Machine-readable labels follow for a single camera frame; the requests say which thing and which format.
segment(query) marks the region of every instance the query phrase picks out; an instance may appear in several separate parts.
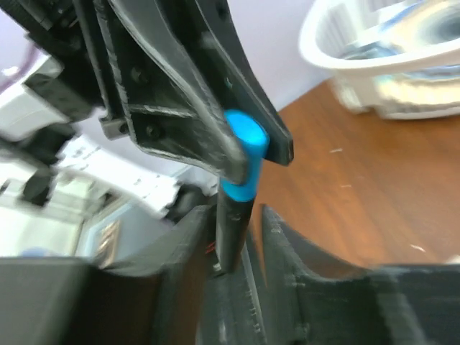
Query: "black screw head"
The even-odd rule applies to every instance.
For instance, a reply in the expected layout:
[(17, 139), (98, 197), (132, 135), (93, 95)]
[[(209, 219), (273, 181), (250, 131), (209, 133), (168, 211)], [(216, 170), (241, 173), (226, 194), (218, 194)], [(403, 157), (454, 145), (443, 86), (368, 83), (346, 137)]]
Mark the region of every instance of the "black screw head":
[(158, 126), (154, 124), (149, 124), (147, 126), (147, 135), (152, 140), (158, 140), (161, 137), (161, 130)]
[(141, 68), (138, 67), (133, 67), (131, 69), (131, 78), (134, 82), (140, 85), (146, 85), (149, 83), (149, 76)]

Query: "wooden table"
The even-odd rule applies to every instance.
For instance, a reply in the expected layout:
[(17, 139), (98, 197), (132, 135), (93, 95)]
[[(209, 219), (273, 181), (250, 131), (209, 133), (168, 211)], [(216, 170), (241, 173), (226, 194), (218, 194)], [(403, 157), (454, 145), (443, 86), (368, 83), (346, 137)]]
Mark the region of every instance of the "wooden table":
[(289, 167), (265, 164), (257, 203), (359, 265), (460, 255), (460, 116), (354, 115), (326, 83), (281, 114), (295, 159)]

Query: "blue rubber tip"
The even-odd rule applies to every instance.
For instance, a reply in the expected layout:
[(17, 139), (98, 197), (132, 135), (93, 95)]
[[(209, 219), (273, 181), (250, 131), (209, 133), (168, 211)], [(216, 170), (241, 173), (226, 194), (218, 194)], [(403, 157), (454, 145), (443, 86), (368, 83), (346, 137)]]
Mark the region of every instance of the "blue rubber tip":
[(29, 248), (24, 250), (19, 256), (21, 257), (51, 257), (52, 253), (45, 248)]
[(249, 175), (245, 184), (235, 185), (222, 179), (221, 186), (235, 201), (250, 201), (257, 194), (262, 161), (267, 153), (270, 138), (255, 120), (242, 111), (228, 110), (225, 117), (249, 158)]

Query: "blue cap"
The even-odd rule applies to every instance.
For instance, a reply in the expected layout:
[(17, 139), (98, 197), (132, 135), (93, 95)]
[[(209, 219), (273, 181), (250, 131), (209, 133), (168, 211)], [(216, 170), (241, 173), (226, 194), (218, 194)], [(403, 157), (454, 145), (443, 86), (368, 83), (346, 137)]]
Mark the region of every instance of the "blue cap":
[(270, 138), (262, 126), (242, 111), (228, 110), (225, 112), (225, 117), (249, 158), (249, 175), (242, 185), (235, 185), (221, 179), (221, 186), (235, 201), (250, 201), (257, 194), (262, 161), (267, 153)]

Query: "white laundry basket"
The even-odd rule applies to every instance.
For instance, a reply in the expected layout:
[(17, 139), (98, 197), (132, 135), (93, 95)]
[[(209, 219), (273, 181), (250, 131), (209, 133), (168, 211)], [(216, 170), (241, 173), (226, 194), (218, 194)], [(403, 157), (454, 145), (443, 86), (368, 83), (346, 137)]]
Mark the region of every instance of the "white laundry basket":
[[(459, 2), (453, 0), (316, 0), (301, 29), (300, 52), (309, 63), (332, 73), (337, 99), (353, 112), (375, 108), (389, 119), (460, 114), (460, 40), (426, 46), (410, 36), (419, 35), (417, 23), (434, 12), (456, 11), (455, 3), (460, 18)], [(402, 49), (397, 55), (341, 58), (349, 45), (374, 42), (382, 23), (408, 6), (406, 26), (393, 28), (386, 38)], [(445, 69), (442, 76), (425, 78), (426, 71), (439, 68)]]

